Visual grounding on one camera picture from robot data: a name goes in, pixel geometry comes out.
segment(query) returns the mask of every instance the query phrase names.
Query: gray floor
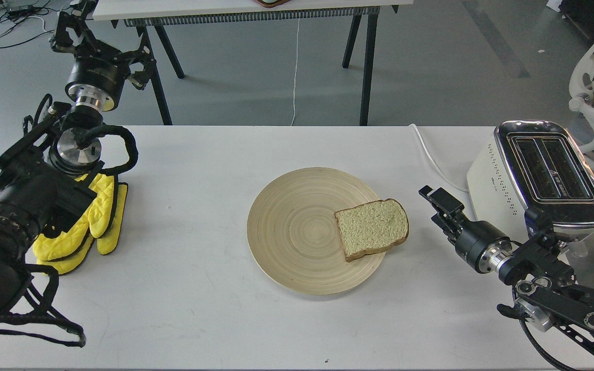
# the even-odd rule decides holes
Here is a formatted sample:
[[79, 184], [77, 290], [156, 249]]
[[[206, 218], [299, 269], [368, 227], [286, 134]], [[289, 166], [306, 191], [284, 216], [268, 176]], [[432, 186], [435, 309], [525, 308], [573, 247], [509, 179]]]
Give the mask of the gray floor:
[[[589, 44], [545, 3], [415, 0], [398, 14], [382, 9], [370, 125], [493, 126], [539, 119], [569, 127], [582, 141], [590, 139], [584, 119], [568, 110], [570, 74]], [[55, 9], [63, 4], [51, 2]], [[490, 23], [479, 23], [479, 14]], [[48, 29], [54, 27], [55, 13], [44, 18]], [[295, 125], [358, 124], [365, 33], [360, 31], [351, 68], [343, 70], [350, 21], [299, 21]], [[30, 19], [1, 39], [0, 46], [37, 35], [41, 26], [40, 20]], [[90, 26], [119, 49], [137, 47], [132, 28], [93, 21]], [[7, 27], [0, 24], [0, 32]], [[290, 125], [297, 30], [297, 21], [168, 26], [188, 74], [184, 80], [175, 78], [151, 30], [174, 124]], [[497, 35], [512, 62], [505, 61], [506, 49], [497, 49]], [[22, 117], [33, 114], [43, 94], [66, 99], [63, 87], [73, 58], [53, 53], [47, 39], [0, 49], [0, 154], [19, 137]], [[511, 63], [526, 75], [514, 73]], [[127, 84], [120, 107], [105, 121], [161, 125], [152, 89], [140, 92]], [[588, 244], [588, 258], [571, 263], [580, 281], [594, 286], [594, 235]]]

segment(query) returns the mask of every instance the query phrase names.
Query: white table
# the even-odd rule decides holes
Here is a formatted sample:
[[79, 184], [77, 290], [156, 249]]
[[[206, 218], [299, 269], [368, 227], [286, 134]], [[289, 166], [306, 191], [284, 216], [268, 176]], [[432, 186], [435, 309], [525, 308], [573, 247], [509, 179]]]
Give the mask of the white table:
[[[342, 67], [349, 68], [354, 42], [361, 22], [361, 16], [368, 15], [366, 35], [366, 58], [364, 81], [361, 87], [361, 113], [359, 125], [368, 125], [370, 110], [370, 88], [372, 85], [373, 61], [377, 17], [382, 5], [413, 4], [414, 0], [291, 0], [271, 9], [262, 7], [254, 0], [99, 0], [93, 12], [96, 21], [118, 21], [126, 26], [137, 27], [139, 33], [146, 33], [147, 26], [155, 27], [164, 50], [167, 52], [175, 74], [184, 78], [180, 62], [168, 39], [164, 26], [173, 24], [228, 23], [240, 21], [271, 21], [280, 19], [316, 18], [325, 16], [352, 16], [352, 26], [343, 56]], [[163, 94], [158, 73], [153, 75], [153, 89], [165, 125], [171, 125], [167, 101]]]
[[336, 9], [409, 5], [414, 0], [291, 0], [267, 9], [254, 0], [99, 0], [93, 12], [95, 21], [113, 19], [162, 18], [236, 12], [278, 12], [283, 10]]
[[[411, 127], [131, 126], [139, 163], [118, 249], [91, 251], [61, 278], [56, 308], [84, 326], [85, 348], [0, 335], [0, 368], [551, 369], [518, 322], [495, 310], [510, 289], [462, 261], [419, 196], [447, 186]], [[492, 127], [422, 127], [453, 181]], [[125, 161], [106, 138], [108, 166]], [[334, 167], [405, 207], [410, 235], [347, 293], [308, 296], [255, 263], [246, 221], [274, 178]], [[594, 359], [551, 330], [540, 336], [576, 367]]]

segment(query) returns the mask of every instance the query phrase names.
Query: bread crust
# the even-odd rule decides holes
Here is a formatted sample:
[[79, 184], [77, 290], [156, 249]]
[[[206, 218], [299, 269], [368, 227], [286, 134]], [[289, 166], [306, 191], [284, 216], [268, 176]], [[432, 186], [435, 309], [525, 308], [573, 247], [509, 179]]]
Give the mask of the bread crust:
[[371, 202], [367, 202], [365, 204], [361, 204], [361, 205], [356, 205], [355, 207], [349, 207], [348, 209], [342, 209], [339, 211], [336, 211], [334, 213], [334, 217], [336, 218], [336, 225], [339, 228], [339, 234], [342, 235], [342, 231], [340, 230], [340, 220], [339, 220], [339, 213], [342, 211], [348, 211], [348, 210], [352, 210], [352, 209], [358, 209], [359, 207], [365, 206], [365, 205], [369, 205], [369, 204], [374, 204], [377, 202], [387, 202], [389, 200], [393, 200], [396, 202], [396, 204], [398, 204], [398, 206], [403, 210], [403, 213], [405, 213], [405, 219], [407, 221], [407, 232], [405, 234], [405, 237], [400, 238], [399, 240], [394, 241], [392, 244], [389, 244], [388, 246], [383, 246], [383, 247], [379, 247], [377, 249], [363, 249], [360, 250], [359, 252], [352, 254], [352, 255], [347, 255], [347, 249], [345, 248], [344, 242], [342, 241], [342, 237], [340, 239], [340, 242], [342, 244], [343, 247], [343, 253], [345, 254], [345, 261], [350, 263], [351, 261], [354, 261], [355, 259], [359, 259], [363, 256], [366, 255], [370, 255], [370, 254], [379, 254], [379, 253], [383, 253], [385, 251], [388, 251], [390, 248], [394, 247], [394, 246], [398, 246], [401, 245], [403, 243], [405, 243], [405, 241], [407, 240], [407, 237], [409, 236], [409, 218], [407, 216], [407, 213], [405, 211], [405, 208], [403, 207], [402, 204], [400, 204], [400, 202], [398, 202], [398, 200], [396, 199], [392, 199], [392, 198], [388, 198], [388, 199], [378, 199], [378, 200], [372, 200]]

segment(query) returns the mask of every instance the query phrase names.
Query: round bamboo plate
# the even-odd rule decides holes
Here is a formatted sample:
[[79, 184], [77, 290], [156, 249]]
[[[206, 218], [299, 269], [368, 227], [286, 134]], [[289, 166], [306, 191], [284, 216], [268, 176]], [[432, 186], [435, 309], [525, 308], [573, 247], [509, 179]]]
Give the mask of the round bamboo plate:
[[375, 272], [384, 253], [346, 263], [334, 213], [378, 199], [363, 181], [336, 169], [284, 174], [259, 193], [249, 212], [254, 259], [271, 279], [300, 293], [352, 289]]

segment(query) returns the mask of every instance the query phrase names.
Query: oven mitt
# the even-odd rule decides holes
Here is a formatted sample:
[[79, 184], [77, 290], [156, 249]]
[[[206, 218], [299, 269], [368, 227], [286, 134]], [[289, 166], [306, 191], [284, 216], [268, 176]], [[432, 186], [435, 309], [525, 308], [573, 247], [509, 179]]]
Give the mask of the oven mitt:
[[97, 240], [97, 251], [102, 255], [109, 254], [116, 248], [125, 209], [127, 184], [118, 183], [116, 176], [98, 174], [89, 188], [97, 193], [97, 197], [68, 232], [62, 232], [56, 238], [47, 238], [41, 234], [36, 239], [32, 248], [38, 264], [51, 265], [63, 275], [84, 261], [94, 240]]

